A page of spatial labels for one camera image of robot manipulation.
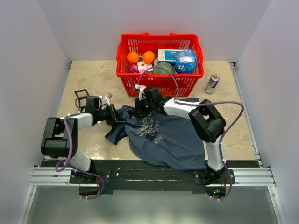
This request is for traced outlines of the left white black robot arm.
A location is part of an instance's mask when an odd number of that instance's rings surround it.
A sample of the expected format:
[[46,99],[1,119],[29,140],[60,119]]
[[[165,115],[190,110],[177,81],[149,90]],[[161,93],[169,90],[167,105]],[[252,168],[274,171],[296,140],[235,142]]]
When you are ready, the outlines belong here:
[[78,151],[78,132],[87,127],[105,121],[109,125],[123,124],[126,120],[110,103],[112,95],[104,97],[86,94],[79,96],[75,92],[77,112],[65,117],[50,117],[47,119],[41,142],[41,153],[52,159],[58,159],[56,172],[62,172],[67,167],[74,170],[76,178],[86,183],[102,183],[97,174],[92,159]]

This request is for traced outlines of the navy blue printed t-shirt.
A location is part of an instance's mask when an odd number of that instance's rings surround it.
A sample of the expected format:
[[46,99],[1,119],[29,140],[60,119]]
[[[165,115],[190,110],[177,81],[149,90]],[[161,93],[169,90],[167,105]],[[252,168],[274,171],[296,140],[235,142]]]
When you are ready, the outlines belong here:
[[153,111],[145,118],[136,118],[135,109],[123,105],[118,113],[126,120],[113,125],[105,135],[113,144],[129,139],[130,149],[143,161],[176,170],[204,170],[204,143],[190,120],[165,116]]

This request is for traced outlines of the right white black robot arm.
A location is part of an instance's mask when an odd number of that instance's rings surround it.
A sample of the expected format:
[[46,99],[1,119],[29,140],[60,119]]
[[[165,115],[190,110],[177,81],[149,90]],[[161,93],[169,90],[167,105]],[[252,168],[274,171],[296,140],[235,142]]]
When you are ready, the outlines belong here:
[[135,85],[139,96],[135,99],[136,117],[145,117],[152,111],[166,116],[189,119],[208,154],[207,170],[198,174],[201,184],[219,183],[225,177],[226,159],[222,152],[222,137],[226,121],[209,100],[199,103],[163,97],[157,87]]

